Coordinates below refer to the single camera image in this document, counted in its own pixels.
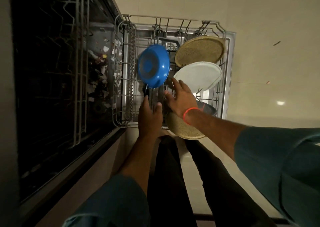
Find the red bracelet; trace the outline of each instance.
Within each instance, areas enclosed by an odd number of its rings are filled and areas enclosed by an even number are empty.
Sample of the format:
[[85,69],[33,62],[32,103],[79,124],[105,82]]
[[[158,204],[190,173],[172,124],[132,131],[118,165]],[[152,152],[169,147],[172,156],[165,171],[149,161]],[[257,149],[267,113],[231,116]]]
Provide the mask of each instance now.
[[189,109],[187,109],[187,110],[184,112],[184,114],[183,114],[183,121],[184,121],[186,124],[188,124],[188,123],[186,122],[186,120],[185,120],[186,114],[187,114],[187,112],[189,112],[190,110],[193,110],[193,109],[200,110],[200,109],[197,108],[197,107],[190,107]]

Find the leg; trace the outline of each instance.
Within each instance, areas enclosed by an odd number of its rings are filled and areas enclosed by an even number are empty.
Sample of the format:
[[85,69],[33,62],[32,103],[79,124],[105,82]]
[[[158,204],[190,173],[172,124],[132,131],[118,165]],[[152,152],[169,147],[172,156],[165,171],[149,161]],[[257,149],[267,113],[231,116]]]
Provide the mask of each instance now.
[[171,136],[162,136],[147,198],[151,226],[197,226],[183,180],[178,148]]
[[198,140],[185,140],[198,168],[216,226],[276,226]]

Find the tiled floor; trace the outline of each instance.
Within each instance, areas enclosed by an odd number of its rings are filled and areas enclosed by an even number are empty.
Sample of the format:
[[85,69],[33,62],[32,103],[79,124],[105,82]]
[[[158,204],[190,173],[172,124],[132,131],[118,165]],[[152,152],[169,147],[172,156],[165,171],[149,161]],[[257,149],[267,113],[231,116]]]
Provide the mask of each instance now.
[[[228,31],[237,33],[229,120],[265,127],[320,127],[320,0],[116,2],[124,14],[218,20]],[[134,140],[137,131],[133,129],[130,134]],[[280,216],[234,162],[207,138],[201,142],[224,162],[232,177],[269,216]],[[194,212],[210,214],[189,154],[181,164]]]

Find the person's left hand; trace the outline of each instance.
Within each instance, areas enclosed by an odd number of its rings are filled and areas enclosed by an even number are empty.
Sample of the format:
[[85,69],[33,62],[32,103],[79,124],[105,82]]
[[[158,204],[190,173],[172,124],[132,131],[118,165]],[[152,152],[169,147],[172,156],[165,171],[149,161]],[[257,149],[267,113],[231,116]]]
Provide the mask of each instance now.
[[158,102],[155,111],[152,113],[149,106],[148,96],[145,96],[139,109],[139,137],[156,138],[162,127],[162,120],[162,104]]

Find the teal sleeve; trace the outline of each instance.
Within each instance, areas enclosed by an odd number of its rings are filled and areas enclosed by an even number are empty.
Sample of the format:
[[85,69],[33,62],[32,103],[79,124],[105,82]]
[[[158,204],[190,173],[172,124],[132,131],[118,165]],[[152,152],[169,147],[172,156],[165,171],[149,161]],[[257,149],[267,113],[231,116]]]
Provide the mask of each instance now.
[[320,128],[248,127],[234,146],[239,169],[288,220],[320,226]]
[[131,177],[115,175],[92,194],[63,227],[149,226],[147,197]]

